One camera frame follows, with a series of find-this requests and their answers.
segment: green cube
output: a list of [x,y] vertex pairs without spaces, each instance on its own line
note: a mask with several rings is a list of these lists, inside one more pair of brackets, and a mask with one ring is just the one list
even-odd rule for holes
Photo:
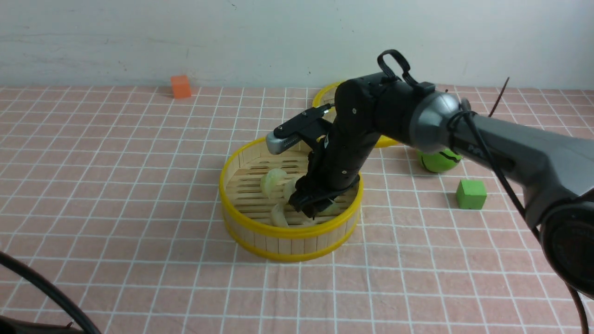
[[477,180],[460,180],[456,199],[461,209],[481,210],[486,201],[485,184]]

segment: bamboo steamer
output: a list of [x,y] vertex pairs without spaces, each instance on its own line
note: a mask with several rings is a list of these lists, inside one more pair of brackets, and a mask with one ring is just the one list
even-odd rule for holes
[[[326,103],[334,103],[334,94],[336,93],[336,88],[342,82],[336,82],[333,84],[329,84],[328,86],[322,88],[314,97],[314,101],[312,103],[313,107],[319,107],[321,105],[325,105]],[[324,115],[324,119],[333,122],[334,118],[336,117],[336,109],[332,107],[330,112]],[[380,149],[382,147],[388,147],[397,145],[398,142],[386,136],[381,136],[380,139],[375,144],[376,149]]]
[[[340,208],[337,212],[317,216],[315,225],[301,224],[307,217],[288,204],[285,216],[289,227],[271,224],[270,211],[282,200],[284,183],[305,175],[310,151],[300,142],[280,155],[271,155],[261,138],[239,149],[225,163],[219,181],[223,218],[229,235],[240,246],[270,260],[296,262],[326,255],[348,240],[361,216],[362,179],[335,199]],[[273,168],[283,169],[287,177],[275,186],[269,199],[260,190],[260,179]]]

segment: black cable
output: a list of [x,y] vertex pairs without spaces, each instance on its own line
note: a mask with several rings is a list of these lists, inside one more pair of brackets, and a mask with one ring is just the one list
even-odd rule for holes
[[0,251],[0,265],[8,268],[10,271],[21,276],[31,284],[40,289],[51,300],[56,302],[72,319],[81,327],[86,334],[101,334],[97,326],[87,317],[87,315],[71,301],[54,284],[51,284],[40,273],[26,266],[24,263],[16,260],[8,254]]
[[[510,186],[509,182],[507,182],[507,179],[505,178],[505,175],[501,171],[501,168],[499,167],[499,165],[493,158],[493,155],[491,154],[491,152],[488,150],[488,148],[487,148],[488,146],[487,146],[485,140],[482,138],[480,131],[477,129],[474,119],[472,119],[472,117],[474,116],[474,113],[472,111],[470,111],[470,108],[468,108],[469,104],[463,102],[462,105],[463,105],[463,109],[465,109],[464,111],[462,111],[462,117],[466,121],[466,124],[468,125],[470,132],[472,133],[472,135],[474,136],[479,147],[485,154],[487,161],[491,165],[491,168],[493,169],[493,172],[495,172],[495,175],[499,179],[499,182],[501,182],[501,185],[507,192],[507,195],[511,198],[511,201],[514,203],[516,209],[518,210],[518,212],[520,213],[522,218],[525,219],[526,218],[526,209],[521,204],[520,200],[516,196],[516,193],[514,193],[513,189],[511,189],[511,186]],[[540,243],[541,239],[540,239],[540,232],[538,231],[538,229],[533,228],[531,231],[532,231],[532,234],[534,235],[534,237],[536,238],[536,240]],[[577,314],[580,317],[580,324],[582,326],[582,334],[588,334],[589,333],[588,318],[586,316],[586,310],[584,309],[584,304],[582,302],[582,299],[580,298],[579,293],[574,288],[572,288],[571,286],[569,286],[567,284],[566,284],[566,286],[567,286],[567,289],[569,290],[569,293],[571,295],[571,299],[573,299],[573,302],[576,305]]]

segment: white wall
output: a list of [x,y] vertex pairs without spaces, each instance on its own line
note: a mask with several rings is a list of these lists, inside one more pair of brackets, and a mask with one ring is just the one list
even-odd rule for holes
[[594,89],[594,1],[0,0],[0,84],[323,86],[391,48],[417,80]]

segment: green ball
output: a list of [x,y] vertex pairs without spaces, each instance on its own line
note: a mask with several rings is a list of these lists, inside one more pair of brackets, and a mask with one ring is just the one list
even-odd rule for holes
[[447,172],[456,167],[460,160],[462,160],[462,156],[455,154],[450,149],[445,149],[433,155],[428,155],[417,150],[416,154],[421,166],[433,173]]

